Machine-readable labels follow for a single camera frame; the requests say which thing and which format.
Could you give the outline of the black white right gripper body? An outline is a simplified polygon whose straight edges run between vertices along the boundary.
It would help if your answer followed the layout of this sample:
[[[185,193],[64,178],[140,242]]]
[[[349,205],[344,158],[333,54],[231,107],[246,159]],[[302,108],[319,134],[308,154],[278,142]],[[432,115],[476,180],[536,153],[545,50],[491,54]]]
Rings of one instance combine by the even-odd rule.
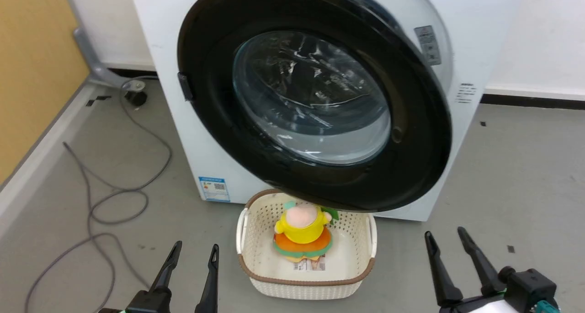
[[[479,267],[481,294],[463,298],[447,274],[440,272],[439,313],[561,313],[557,285],[535,269]]]

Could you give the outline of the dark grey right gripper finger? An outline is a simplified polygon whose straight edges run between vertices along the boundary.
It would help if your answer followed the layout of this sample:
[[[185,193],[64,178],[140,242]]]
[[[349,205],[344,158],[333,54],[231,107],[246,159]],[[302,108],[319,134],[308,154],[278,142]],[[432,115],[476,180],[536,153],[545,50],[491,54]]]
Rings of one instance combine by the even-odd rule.
[[[506,289],[506,286],[499,280],[498,272],[472,239],[470,234],[468,234],[467,230],[464,227],[459,226],[457,228],[457,233],[459,234],[464,251],[466,251],[472,259],[481,283],[481,294],[483,296],[491,296],[503,292]]]
[[[462,292],[453,284],[451,276],[441,260],[441,251],[432,232],[425,232],[424,240],[430,261],[430,270],[437,305],[441,308],[453,307],[462,302]]]

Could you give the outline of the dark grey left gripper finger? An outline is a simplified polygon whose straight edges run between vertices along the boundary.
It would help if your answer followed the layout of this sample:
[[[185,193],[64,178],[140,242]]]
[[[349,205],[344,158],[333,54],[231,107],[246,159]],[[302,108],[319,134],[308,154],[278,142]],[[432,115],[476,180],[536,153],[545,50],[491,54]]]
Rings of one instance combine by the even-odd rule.
[[[178,265],[178,259],[182,249],[182,241],[175,242],[170,250],[167,259],[163,262],[161,269],[159,270],[152,286],[149,289],[149,296],[151,298],[162,297],[170,298],[172,291],[169,288],[171,274]]]
[[[218,244],[213,245],[209,261],[207,261],[207,269],[206,283],[203,288],[201,300],[196,306],[195,313],[218,313]]]

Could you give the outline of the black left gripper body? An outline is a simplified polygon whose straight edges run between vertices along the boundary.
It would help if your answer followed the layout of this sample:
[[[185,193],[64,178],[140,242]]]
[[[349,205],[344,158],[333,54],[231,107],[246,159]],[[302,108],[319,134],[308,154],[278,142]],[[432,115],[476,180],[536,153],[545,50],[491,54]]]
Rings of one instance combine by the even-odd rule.
[[[125,309],[102,308],[98,313],[170,313],[172,292],[139,291]]]

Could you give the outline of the black round washing machine door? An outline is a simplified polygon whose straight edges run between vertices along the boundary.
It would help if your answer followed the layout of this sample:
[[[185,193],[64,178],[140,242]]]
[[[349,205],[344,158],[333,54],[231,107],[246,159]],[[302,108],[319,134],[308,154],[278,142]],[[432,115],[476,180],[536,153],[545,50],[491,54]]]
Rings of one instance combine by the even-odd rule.
[[[452,125],[440,81],[376,0],[197,0],[178,79],[232,159],[290,195],[382,212],[441,177]]]

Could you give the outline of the white woven laundry basket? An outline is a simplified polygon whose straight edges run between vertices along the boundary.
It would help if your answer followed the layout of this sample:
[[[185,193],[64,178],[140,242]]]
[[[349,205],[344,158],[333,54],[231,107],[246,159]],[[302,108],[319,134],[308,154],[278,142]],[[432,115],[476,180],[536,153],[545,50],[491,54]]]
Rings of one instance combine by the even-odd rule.
[[[326,270],[296,271],[272,246],[274,226],[283,205],[293,197],[276,189],[249,199],[236,228],[236,251],[242,270],[255,288],[270,297],[291,300],[337,300],[353,295],[370,274],[378,249],[378,228],[371,213],[340,212],[329,226],[333,244]]]

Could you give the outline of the blue energy label sticker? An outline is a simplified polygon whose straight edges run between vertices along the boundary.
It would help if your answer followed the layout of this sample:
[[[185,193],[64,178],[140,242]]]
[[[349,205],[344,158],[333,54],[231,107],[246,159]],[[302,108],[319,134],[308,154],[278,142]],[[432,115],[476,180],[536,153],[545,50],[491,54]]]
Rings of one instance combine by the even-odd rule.
[[[200,193],[204,200],[211,202],[230,202],[226,181],[223,178],[199,176]]]

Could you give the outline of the white barcode label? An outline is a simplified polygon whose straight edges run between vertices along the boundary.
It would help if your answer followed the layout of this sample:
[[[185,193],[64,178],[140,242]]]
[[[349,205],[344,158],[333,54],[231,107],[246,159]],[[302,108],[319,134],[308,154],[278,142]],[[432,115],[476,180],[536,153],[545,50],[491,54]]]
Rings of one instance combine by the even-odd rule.
[[[314,257],[303,255],[299,258],[293,257],[288,259],[293,263],[293,269],[296,271],[316,272],[326,270],[325,255]]]

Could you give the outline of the yellow orange plush doll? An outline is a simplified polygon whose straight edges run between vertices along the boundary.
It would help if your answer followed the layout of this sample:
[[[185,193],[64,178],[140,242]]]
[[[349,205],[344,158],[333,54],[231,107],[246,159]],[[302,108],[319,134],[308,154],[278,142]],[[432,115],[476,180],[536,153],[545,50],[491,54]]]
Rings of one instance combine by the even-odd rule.
[[[339,220],[338,211],[294,201],[284,203],[283,209],[274,226],[273,248],[287,260],[326,255],[333,244],[330,225]]]

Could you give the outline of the white text sticker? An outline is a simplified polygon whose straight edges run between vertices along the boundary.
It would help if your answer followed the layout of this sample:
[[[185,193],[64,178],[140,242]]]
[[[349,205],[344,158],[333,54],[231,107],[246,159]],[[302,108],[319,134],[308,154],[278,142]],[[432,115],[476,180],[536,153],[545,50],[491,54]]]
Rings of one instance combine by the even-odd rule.
[[[457,89],[455,102],[460,104],[471,104],[474,102],[477,87],[471,83],[461,83]]]

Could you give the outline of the black round floor foot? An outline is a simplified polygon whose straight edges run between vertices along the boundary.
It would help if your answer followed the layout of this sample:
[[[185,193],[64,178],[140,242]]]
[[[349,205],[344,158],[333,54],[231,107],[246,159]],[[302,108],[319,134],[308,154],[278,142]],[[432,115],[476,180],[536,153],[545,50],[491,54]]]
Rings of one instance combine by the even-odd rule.
[[[148,95],[144,91],[127,91],[123,98],[134,107],[141,107],[148,100]]]

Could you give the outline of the grey warning sticker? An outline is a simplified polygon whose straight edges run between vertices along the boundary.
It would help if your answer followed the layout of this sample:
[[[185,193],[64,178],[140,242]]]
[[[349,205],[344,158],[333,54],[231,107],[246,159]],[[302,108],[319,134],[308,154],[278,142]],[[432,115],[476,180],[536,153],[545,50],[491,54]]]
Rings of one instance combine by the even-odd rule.
[[[439,45],[432,26],[416,27],[414,31],[427,63],[431,66],[441,65]]]

